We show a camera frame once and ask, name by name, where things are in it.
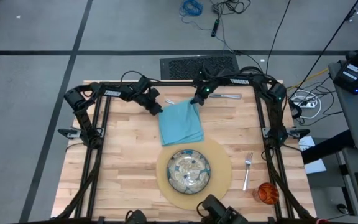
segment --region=fork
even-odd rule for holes
[[[246,191],[247,187],[248,187],[248,179],[249,179],[248,173],[249,173],[249,169],[251,167],[252,155],[253,155],[253,152],[248,152],[247,157],[246,157],[245,164],[246,164],[247,171],[246,171],[246,178],[244,179],[244,185],[242,186],[243,191]]]

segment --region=wooden table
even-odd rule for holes
[[[158,102],[165,106],[166,99],[179,102],[191,98],[195,89],[190,86],[156,86],[160,92]],[[225,206],[232,206],[250,221],[266,221],[268,216],[275,217],[272,205],[256,202],[251,195],[254,188],[269,182],[266,162],[260,154],[264,150],[259,118],[251,86],[219,87],[216,93],[242,94],[242,99],[208,98],[200,107],[202,126],[206,136],[224,146],[232,162],[232,184],[221,200]],[[103,114],[104,102],[101,105]],[[90,118],[94,106],[88,109]],[[293,126],[287,105],[284,115],[286,127]],[[69,145],[80,142],[70,141]],[[294,139],[287,145],[298,147]],[[162,150],[157,116],[152,116],[134,102],[126,103],[119,98],[111,100],[106,139],[104,141],[101,170],[98,180],[93,218],[105,216],[107,220],[123,220],[128,210],[141,209],[148,220],[199,221],[196,211],[182,210],[170,204],[160,193],[155,179],[155,162]],[[249,190],[243,192],[245,176],[244,158],[252,151]],[[52,216],[58,215],[76,194],[83,169],[86,147],[71,147],[64,161],[57,189]],[[315,216],[308,179],[300,152],[282,147],[282,156],[290,190],[311,215]],[[287,216],[283,194],[280,192],[283,216]],[[88,204],[84,199],[83,213]]]

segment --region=orange object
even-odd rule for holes
[[[263,183],[256,188],[252,195],[257,202],[273,205],[278,202],[278,190],[271,183]]]

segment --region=tan placemat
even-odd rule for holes
[[[167,164],[170,158],[178,151],[192,149],[200,152],[207,158],[211,166],[211,178],[208,185],[197,194],[187,195],[176,191],[167,178]],[[224,148],[210,138],[205,137],[203,142],[179,144],[163,147],[156,166],[157,183],[164,197],[175,206],[195,210],[197,204],[202,202],[209,194],[217,199],[223,198],[230,187],[232,170],[229,156]]]

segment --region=blue napkin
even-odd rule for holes
[[[197,104],[190,104],[190,100],[166,106],[158,114],[158,123],[162,146],[204,140]]]

